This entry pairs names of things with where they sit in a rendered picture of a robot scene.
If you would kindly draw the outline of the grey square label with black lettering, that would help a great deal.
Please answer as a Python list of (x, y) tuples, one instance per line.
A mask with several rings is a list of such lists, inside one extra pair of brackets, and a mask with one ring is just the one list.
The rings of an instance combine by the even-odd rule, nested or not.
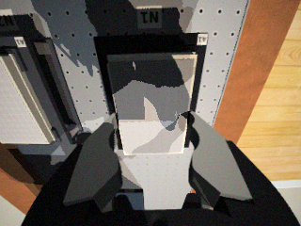
[(137, 7), (138, 29), (162, 28), (162, 6)]
[(16, 30), (19, 30), (19, 27), (11, 9), (0, 9), (0, 32)]

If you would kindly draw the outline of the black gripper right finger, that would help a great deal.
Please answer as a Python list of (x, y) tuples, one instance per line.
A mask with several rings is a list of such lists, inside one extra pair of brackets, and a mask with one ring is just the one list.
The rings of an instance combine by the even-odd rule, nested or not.
[(214, 209), (245, 226), (301, 226), (274, 185), (231, 140), (192, 110), (187, 125), (194, 146), (188, 182), (201, 208)]

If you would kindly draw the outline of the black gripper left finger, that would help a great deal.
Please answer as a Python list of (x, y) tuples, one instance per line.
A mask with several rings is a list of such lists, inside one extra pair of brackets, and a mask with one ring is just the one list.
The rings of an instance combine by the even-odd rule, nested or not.
[(118, 113), (114, 112), (75, 147), (34, 200), (21, 226), (78, 226), (114, 210), (122, 187), (114, 152), (118, 127)]

